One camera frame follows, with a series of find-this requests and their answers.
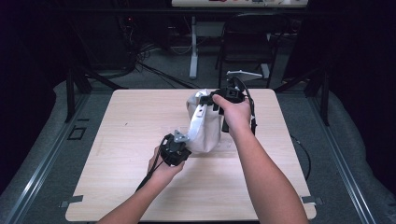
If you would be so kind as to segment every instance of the dark background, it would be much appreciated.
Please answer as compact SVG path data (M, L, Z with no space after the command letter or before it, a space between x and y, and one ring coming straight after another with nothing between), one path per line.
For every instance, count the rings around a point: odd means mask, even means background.
M169 1L129 3L127 7L134 4L135 7L169 7ZM125 32L115 17L106 22L95 16L74 17L72 20L80 22L73 27L62 17L35 13L38 7L74 6L78 1L25 0L1 4L0 190L3 191L45 125L55 103L52 89L65 80L73 63L70 58L87 67L100 68L104 65L95 62L106 61L104 69L128 70L134 67L136 52L130 43L125 43ZM97 4L115 6L114 1L106 0ZM318 10L347 11L349 16L330 21L321 17L303 20L285 77L302 76L331 59L328 69L331 91L343 102L361 132L367 161L375 176L396 193L393 181L396 176L395 6L392 1L366 0L347 5L344 1L310 1L308 11ZM167 34L162 32L169 21L136 17L135 22L166 49ZM102 26L99 29L92 23ZM83 35L84 43L78 35ZM93 55L100 59L93 58L85 45L96 50ZM120 52L124 57L108 57Z

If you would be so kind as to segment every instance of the person's right hand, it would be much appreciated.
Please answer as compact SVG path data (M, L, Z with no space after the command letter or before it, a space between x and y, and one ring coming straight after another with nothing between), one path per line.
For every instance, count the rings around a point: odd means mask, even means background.
M235 137L236 133L250 130L250 104L248 99L239 104L234 104L224 99L220 95L213 95L213 102L224 110L224 118L230 128L230 135Z

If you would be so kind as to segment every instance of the gray carpet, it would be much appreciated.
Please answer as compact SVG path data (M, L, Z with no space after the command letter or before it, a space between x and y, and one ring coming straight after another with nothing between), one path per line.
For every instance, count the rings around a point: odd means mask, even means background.
M218 48L211 44L213 42L215 41L208 39L199 48L198 78L195 80L189 80L188 78L190 53L178 55L172 51L154 50L144 60L144 63L168 75L193 82L200 88L216 88L218 71L214 67ZM272 88L280 85L281 75L291 48L292 43L288 40L282 42L274 79L271 83ZM157 75L142 71L139 66L128 76L117 77L112 80L130 89L174 88ZM173 85L176 88L181 88L177 84ZM253 82L251 85L257 88L261 83ZM68 223L64 219L66 209L60 208L59 203L73 195L111 96L111 90L100 82L92 80L92 86L94 91L88 96L86 104L81 108L72 124L79 128L86 128L83 137L81 140L63 141L55 163L53 163L43 185L35 195L33 202L28 204L26 213L19 219L21 223ZM30 177L34 174L35 168L46 153L52 149L58 133L64 126L64 119L66 118L64 83L55 88L55 91L57 93L57 103L47 125L38 137L25 163L1 195L1 223L7 220ZM321 121L315 116L318 113L312 107L312 102L315 103L315 99L305 98L299 86L287 93L279 93L277 97L290 134L301 141L310 155L312 167L307 184L311 194L322 198L325 202L325 204L317 206L317 217L311 220L311 223L361 223L345 182L334 163L328 139L320 126ZM371 170L365 162L364 144L359 132L334 95L331 95L330 99L329 119L334 137L342 149L351 172L361 187L361 192L375 217L376 223L392 223L392 219L393 223L396 223L395 199L372 176ZM303 171L307 174L307 156L296 142L293 143Z

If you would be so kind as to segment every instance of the hand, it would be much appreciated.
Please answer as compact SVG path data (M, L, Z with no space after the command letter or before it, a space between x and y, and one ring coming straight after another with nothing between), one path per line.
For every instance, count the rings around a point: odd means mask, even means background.
M151 169L151 167L155 161L158 150L159 150L159 147L155 147L154 155L148 162L148 171ZM159 184L163 188L165 188L172 181L173 177L175 175L177 175L183 169L184 163L185 162L183 161L178 166L169 166L168 164L163 162L163 158L160 155L158 157L156 166L158 166L159 164L161 164L161 165L154 171L154 173L152 174L152 177L149 181L151 181L151 182L155 181L156 184Z
M220 95L213 95L213 101L223 108L224 118L230 127L230 135L235 137L235 132L244 131L246 128L250 129L250 104L248 99L239 104L234 104L224 99Z

